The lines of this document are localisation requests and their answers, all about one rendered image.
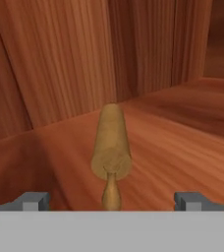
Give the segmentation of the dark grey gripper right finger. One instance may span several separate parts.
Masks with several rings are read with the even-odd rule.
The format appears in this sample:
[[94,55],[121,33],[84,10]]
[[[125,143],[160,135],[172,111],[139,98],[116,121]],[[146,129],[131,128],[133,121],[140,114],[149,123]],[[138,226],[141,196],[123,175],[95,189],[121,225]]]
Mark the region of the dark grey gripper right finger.
[[224,211],[224,205],[214,203],[199,192],[176,192],[175,211]]

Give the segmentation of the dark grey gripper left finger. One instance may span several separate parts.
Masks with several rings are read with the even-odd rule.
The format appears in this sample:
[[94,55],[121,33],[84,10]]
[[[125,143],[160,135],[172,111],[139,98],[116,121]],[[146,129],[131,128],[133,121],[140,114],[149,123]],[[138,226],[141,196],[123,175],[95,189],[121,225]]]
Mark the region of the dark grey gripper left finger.
[[0,211],[48,211],[48,192],[26,192],[13,202],[0,205]]

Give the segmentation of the wooden rolling pin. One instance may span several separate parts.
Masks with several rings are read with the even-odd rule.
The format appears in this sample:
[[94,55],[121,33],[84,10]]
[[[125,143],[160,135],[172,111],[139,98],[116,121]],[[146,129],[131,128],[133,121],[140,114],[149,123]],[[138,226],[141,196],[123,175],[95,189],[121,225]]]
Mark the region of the wooden rolling pin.
[[92,172],[106,182],[102,194],[106,211],[121,210],[118,181],[130,173],[132,163],[124,112],[116,103],[106,104],[99,114],[91,159]]

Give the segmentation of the brown wooden cabinet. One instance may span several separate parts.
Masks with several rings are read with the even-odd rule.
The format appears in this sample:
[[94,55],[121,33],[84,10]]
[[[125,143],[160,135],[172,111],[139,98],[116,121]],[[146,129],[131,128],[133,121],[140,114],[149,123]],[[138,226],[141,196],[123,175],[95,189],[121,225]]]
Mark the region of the brown wooden cabinet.
[[98,116],[116,102],[133,159],[127,211],[178,191],[224,204],[224,80],[202,74],[212,0],[0,0],[0,204],[46,191],[98,210]]

